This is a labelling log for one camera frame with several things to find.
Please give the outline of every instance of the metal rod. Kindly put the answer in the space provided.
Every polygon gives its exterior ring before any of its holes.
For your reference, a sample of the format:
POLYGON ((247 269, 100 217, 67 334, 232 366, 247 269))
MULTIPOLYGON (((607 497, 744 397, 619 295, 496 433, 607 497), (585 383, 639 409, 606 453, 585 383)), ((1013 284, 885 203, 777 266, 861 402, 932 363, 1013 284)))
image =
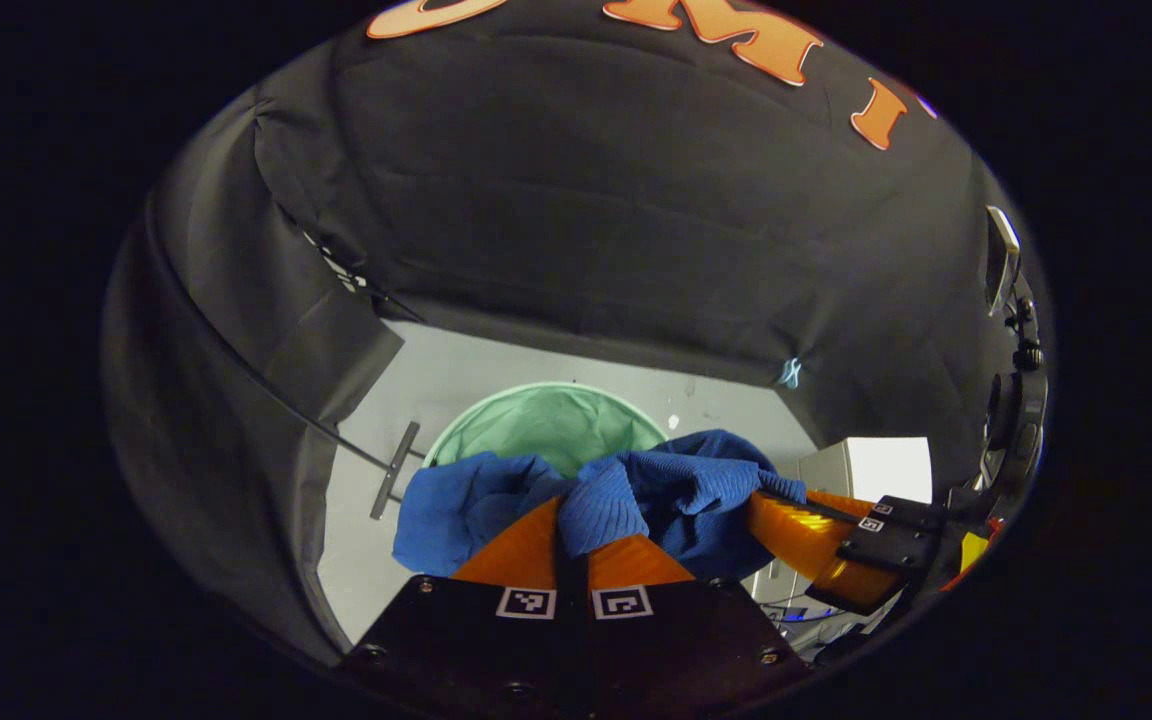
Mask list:
POLYGON ((403 439, 397 441, 397 450, 394 452, 394 460, 389 461, 389 468, 385 470, 384 479, 380 479, 380 488, 376 492, 376 501, 371 503, 371 520, 379 520, 385 513, 385 503, 389 502, 389 494, 394 490, 394 482, 397 473, 403 469, 403 460, 407 460, 408 452, 412 448, 416 433, 420 432, 419 423, 407 423, 407 432, 403 439))

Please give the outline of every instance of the screw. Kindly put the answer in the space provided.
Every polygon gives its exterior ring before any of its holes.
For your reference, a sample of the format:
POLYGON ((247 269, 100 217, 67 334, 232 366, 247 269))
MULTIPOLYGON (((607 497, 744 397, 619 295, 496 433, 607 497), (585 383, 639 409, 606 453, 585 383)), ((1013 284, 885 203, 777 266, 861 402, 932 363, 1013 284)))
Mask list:
POLYGON ((385 647, 380 647, 379 644, 367 644, 362 649, 362 652, 364 652, 364 655, 367 657, 367 660, 372 662, 380 662, 381 660, 385 659, 385 655, 387 655, 387 652, 385 652, 385 647))
POLYGON ((536 692, 536 689, 526 683, 509 683, 503 688, 503 691, 514 700, 522 702, 531 697, 531 694, 536 692))

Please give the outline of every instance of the black fabric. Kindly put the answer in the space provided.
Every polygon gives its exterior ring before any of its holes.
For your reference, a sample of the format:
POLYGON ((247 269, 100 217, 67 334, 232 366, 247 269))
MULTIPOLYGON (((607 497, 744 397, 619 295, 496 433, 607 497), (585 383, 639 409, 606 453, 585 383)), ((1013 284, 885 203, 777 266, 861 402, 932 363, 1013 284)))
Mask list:
POLYGON ((351 646, 317 579, 334 444, 248 381, 189 295, 294 404, 334 424, 401 340, 344 291, 257 173, 255 96, 182 152, 128 234, 109 285, 109 432, 151 524, 204 588, 316 661, 351 646), (162 243, 166 258, 156 251, 162 243))
POLYGON ((105 382, 132 493, 253 623, 314 660, 347 647, 314 574, 334 448, 209 346, 151 241, 328 423, 401 341, 301 229, 437 327, 770 388, 799 357, 799 387, 776 392, 818 446, 926 435, 940 495, 973 473, 1011 349, 984 314, 984 205, 1023 223, 896 81, 824 38, 790 88, 687 22, 655 31, 584 0, 384 41, 365 26, 198 135, 109 288, 105 382), (910 106, 887 151, 850 124, 867 77, 910 106))
POLYGON ((608 361, 771 386, 797 356, 781 395, 818 445, 926 435, 938 488, 973 472, 1006 357, 990 174, 909 94, 870 146, 850 114, 896 81, 826 38, 790 88, 579 0, 364 29, 328 77, 262 85, 262 167, 372 281, 439 327, 608 361))

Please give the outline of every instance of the black cable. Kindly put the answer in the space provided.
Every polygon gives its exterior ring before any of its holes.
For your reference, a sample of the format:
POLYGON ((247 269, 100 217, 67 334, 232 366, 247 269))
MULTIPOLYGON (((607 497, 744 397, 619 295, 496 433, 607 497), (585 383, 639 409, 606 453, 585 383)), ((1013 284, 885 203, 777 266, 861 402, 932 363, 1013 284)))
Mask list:
POLYGON ((180 278, 177 270, 175 270, 175 265, 172 264, 172 259, 168 256, 168 250, 166 250, 166 247, 156 236, 156 233, 150 233, 147 232, 146 228, 146 234, 154 234, 154 237, 150 240, 150 245, 154 247, 156 258, 159 260, 159 263, 164 265, 166 270, 168 270, 168 274, 172 276, 175 290, 177 290, 180 297, 182 297, 182 300, 185 301, 187 305, 189 306, 189 310, 191 310, 191 316, 194 317, 195 321, 198 325, 200 325, 207 334, 212 336, 212 340, 215 340, 215 342, 220 346, 221 350, 223 350, 223 354, 228 355, 229 359, 233 361, 234 364, 238 365, 238 369, 241 369, 243 374, 247 376, 248 381, 256 382, 256 387, 259 387, 262 388, 262 391, 265 391, 265 395, 270 395, 271 397, 273 397, 275 402, 278 402, 280 406, 283 407, 285 410, 288 411, 288 414, 296 415, 296 418, 301 419, 302 423, 310 425, 311 429, 319 430, 320 433, 324 433, 324 435, 328 437, 329 439, 333 439, 333 441, 335 441, 335 444, 338 444, 340 447, 343 447, 347 450, 361 457, 362 460, 370 462, 370 464, 376 465, 376 468, 380 468, 381 470, 387 472, 389 471, 389 462, 385 462, 384 460, 379 460, 379 457, 367 454, 361 447, 353 445, 353 442, 347 441, 347 439, 343 439, 338 433, 333 432, 332 429, 326 427, 326 425, 324 425, 319 420, 303 414, 296 406, 291 404, 291 401, 287 400, 287 397, 283 397, 283 393, 279 392, 278 388, 274 387, 273 382, 266 381, 264 376, 260 374, 259 370, 253 367, 251 363, 248 363, 247 357, 243 357, 242 354, 238 353, 237 348, 234 348, 234 346, 230 344, 228 340, 225 340, 225 335, 221 334, 219 329, 217 329, 217 326, 214 324, 211 324, 211 320, 207 319, 206 313, 202 311, 202 306, 198 306, 197 302, 194 301, 194 296, 189 295, 189 288, 185 287, 183 279, 180 278))
POLYGON ((791 507, 797 507, 797 509, 799 510, 812 511, 814 515, 823 516, 823 518, 842 520, 844 523, 851 523, 852 525, 861 523, 861 518, 856 518, 856 516, 851 515, 849 511, 833 509, 833 507, 828 507, 827 505, 820 505, 819 502, 812 502, 810 500, 805 502, 799 502, 796 500, 790 500, 790 498, 788 497, 779 497, 779 495, 773 495, 773 497, 778 501, 781 501, 791 507))
POLYGON ((768 600, 766 602, 759 602, 759 605, 761 605, 763 607, 772 607, 772 606, 780 605, 780 602, 788 602, 790 600, 797 600, 797 598, 804 597, 806 594, 808 593, 805 593, 805 592, 799 592, 798 594, 795 594, 795 596, 791 596, 791 597, 782 597, 781 600, 768 600))
POLYGON ((799 617, 796 620, 786 620, 785 617, 772 619, 773 623, 779 623, 781 626, 796 626, 798 623, 814 623, 817 620, 828 620, 829 617, 841 617, 843 615, 854 615, 851 612, 840 611, 829 612, 828 615, 820 615, 818 617, 799 617))
POLYGON ((429 324, 429 320, 425 320, 424 314, 417 313, 417 311, 411 310, 411 308, 408 306, 406 302, 403 302, 402 300, 397 300, 397 297, 389 295, 387 291, 374 290, 370 291, 369 295, 371 295, 372 297, 378 297, 381 302, 393 302, 394 305, 401 306, 404 313, 410 314, 417 323, 422 325, 429 324))

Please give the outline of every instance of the green bucket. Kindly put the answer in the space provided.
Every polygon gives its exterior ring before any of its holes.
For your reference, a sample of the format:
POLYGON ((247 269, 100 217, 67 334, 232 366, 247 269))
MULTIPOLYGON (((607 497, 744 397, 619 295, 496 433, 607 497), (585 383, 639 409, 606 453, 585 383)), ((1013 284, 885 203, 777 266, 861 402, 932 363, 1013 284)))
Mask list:
POLYGON ((647 450, 668 439, 642 410, 576 382, 535 382, 477 402, 434 440, 425 467, 492 450, 500 457, 540 455, 564 478, 590 460, 647 450))

